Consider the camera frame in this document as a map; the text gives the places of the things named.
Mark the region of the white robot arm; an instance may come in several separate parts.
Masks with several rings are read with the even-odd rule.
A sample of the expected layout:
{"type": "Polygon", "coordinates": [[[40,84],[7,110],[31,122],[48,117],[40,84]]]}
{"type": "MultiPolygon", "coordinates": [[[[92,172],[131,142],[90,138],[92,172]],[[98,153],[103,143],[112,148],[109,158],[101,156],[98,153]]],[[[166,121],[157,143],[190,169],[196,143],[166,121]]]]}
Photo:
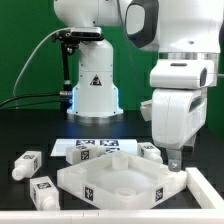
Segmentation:
{"type": "Polygon", "coordinates": [[[157,52],[150,73],[154,92],[141,112],[152,123],[155,145],[166,149],[170,170],[179,171],[183,147],[193,145],[205,123],[207,89],[217,82],[224,0],[54,0],[54,10],[66,26],[67,53],[80,53],[72,116],[102,119],[122,112],[113,48],[102,27],[120,26],[136,48],[157,52]]]}

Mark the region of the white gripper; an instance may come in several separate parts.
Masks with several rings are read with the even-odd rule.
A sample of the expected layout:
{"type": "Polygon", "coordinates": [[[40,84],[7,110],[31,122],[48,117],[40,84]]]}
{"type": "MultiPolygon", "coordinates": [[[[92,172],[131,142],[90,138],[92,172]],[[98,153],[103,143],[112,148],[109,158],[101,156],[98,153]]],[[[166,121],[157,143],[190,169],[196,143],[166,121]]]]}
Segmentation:
{"type": "Polygon", "coordinates": [[[215,76],[212,60],[159,59],[150,73],[152,99],[141,103],[141,113],[152,122],[152,138],[167,148],[168,168],[179,172],[180,149],[204,125],[207,88],[215,76]]]}

